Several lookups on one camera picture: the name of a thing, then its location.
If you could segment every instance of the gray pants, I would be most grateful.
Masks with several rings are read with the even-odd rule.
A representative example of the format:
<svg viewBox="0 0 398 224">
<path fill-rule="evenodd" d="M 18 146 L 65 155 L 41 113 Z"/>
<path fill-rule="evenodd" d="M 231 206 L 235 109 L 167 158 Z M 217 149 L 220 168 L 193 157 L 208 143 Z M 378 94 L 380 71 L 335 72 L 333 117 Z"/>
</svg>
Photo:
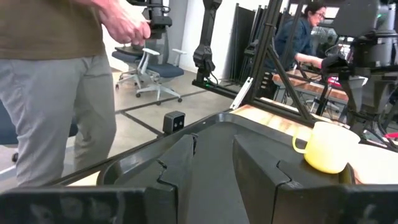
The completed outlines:
<svg viewBox="0 0 398 224">
<path fill-rule="evenodd" d="M 75 169 L 107 158 L 116 120 L 112 73 L 105 55 L 70 60 L 0 59 L 0 100 L 17 130 L 18 186 L 38 186 L 61 178 L 73 114 L 79 128 Z"/>
</svg>

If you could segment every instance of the yellow mug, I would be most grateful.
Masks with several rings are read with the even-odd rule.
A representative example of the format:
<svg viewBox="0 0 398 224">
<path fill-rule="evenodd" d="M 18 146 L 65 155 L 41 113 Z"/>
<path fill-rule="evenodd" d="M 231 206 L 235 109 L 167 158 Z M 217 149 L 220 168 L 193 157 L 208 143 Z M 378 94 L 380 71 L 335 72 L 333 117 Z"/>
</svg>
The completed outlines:
<svg viewBox="0 0 398 224">
<path fill-rule="evenodd" d="M 351 156 L 350 150 L 357 147 L 361 138 L 354 132 L 323 121 L 316 122 L 305 149 L 295 143 L 298 130 L 293 137 L 293 148 L 304 154 L 305 160 L 315 169 L 337 174 L 345 168 Z"/>
</svg>

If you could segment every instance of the woman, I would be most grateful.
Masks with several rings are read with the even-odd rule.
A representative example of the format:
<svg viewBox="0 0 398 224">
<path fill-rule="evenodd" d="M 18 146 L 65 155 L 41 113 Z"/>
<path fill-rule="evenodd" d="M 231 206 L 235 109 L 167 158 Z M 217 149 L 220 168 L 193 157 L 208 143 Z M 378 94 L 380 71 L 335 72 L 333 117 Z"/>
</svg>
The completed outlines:
<svg viewBox="0 0 398 224">
<path fill-rule="evenodd" d="M 320 2 L 311 2 L 305 8 L 303 15 L 297 21 L 295 34 L 292 43 L 292 50 L 287 52 L 287 60 L 284 65 L 286 70 L 289 70 L 294 59 L 299 62 L 312 63 L 313 66 L 320 68 L 322 59 L 313 56 L 311 31 L 312 28 L 319 25 L 324 20 L 326 13 L 326 6 Z M 275 38 L 275 50 L 282 60 L 287 40 L 292 31 L 293 20 L 287 21 Z M 274 68 L 274 63 L 270 59 L 266 62 L 267 67 Z"/>
</svg>

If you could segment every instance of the olive green shirt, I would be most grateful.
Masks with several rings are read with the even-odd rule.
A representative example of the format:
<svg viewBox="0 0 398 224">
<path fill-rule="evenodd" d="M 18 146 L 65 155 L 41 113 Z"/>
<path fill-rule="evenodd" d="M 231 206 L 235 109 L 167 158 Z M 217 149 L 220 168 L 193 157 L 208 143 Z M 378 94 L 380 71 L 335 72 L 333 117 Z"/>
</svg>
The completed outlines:
<svg viewBox="0 0 398 224">
<path fill-rule="evenodd" d="M 53 60 L 104 53 L 98 11 L 73 0 L 0 0 L 0 58 Z"/>
</svg>

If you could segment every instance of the black plastic tray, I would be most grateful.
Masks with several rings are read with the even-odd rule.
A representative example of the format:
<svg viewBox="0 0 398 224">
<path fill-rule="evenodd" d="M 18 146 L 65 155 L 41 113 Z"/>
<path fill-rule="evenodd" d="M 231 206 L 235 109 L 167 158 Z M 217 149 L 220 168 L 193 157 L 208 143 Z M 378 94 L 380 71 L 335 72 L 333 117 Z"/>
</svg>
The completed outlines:
<svg viewBox="0 0 398 224">
<path fill-rule="evenodd" d="M 280 159 L 279 169 L 292 172 L 291 178 L 303 187 L 352 184 L 354 181 L 349 166 L 338 175 L 324 174 L 310 167 L 303 155 L 294 152 L 291 136 L 235 114 L 220 113 L 114 161 L 100 172 L 97 184 L 136 187 L 136 174 L 184 134 L 192 133 L 198 135 L 198 142 L 193 159 L 189 223 L 249 223 L 234 174 L 232 149 L 235 136 L 246 138 L 253 147 L 261 146 Z M 298 141 L 298 145 L 303 146 L 305 142 Z"/>
</svg>

